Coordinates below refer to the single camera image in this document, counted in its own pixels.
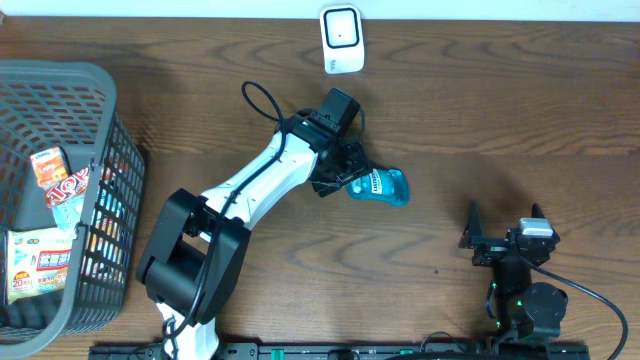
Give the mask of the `red chocolate bar wrapper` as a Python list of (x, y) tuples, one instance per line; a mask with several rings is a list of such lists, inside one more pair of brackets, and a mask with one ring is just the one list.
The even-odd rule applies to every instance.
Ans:
[(45, 206), (53, 208), (86, 192), (90, 169), (85, 167), (45, 191)]

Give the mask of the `orange tissue pack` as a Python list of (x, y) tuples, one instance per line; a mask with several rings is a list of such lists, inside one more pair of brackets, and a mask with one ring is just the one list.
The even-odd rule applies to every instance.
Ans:
[(39, 187), (47, 189), (71, 175), (64, 151), (56, 146), (29, 156)]

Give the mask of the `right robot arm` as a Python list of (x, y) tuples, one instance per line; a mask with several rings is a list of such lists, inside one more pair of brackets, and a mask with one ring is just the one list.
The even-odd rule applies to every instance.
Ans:
[(492, 270), (486, 309), (498, 323), (501, 342), (545, 343), (560, 336), (568, 296), (546, 282), (534, 282), (531, 271), (550, 259), (560, 238), (534, 204), (501, 238), (483, 234), (478, 207), (472, 203), (459, 247), (471, 249), (473, 265)]

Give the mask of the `blue mouthwash bottle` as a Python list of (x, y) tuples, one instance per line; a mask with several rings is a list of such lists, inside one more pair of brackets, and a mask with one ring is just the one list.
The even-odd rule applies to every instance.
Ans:
[(349, 196), (360, 201), (378, 201), (395, 207), (409, 203), (409, 184), (404, 173), (396, 168), (376, 169), (346, 187)]

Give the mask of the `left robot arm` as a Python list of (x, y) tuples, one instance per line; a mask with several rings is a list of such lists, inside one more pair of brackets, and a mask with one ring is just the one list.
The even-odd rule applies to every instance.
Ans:
[(281, 118), (266, 148), (223, 183), (195, 195), (183, 188), (164, 203), (136, 269), (163, 317), (170, 359), (209, 359), (215, 319), (230, 299), (252, 230), (287, 193), (306, 182), (328, 196), (371, 171), (359, 135), (359, 106), (323, 107)]

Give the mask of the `light blue tissue packet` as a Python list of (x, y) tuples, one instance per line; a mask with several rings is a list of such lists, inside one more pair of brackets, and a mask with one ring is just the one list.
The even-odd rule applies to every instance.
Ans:
[(62, 231), (73, 231), (81, 219), (85, 195), (72, 197), (52, 208), (56, 226)]

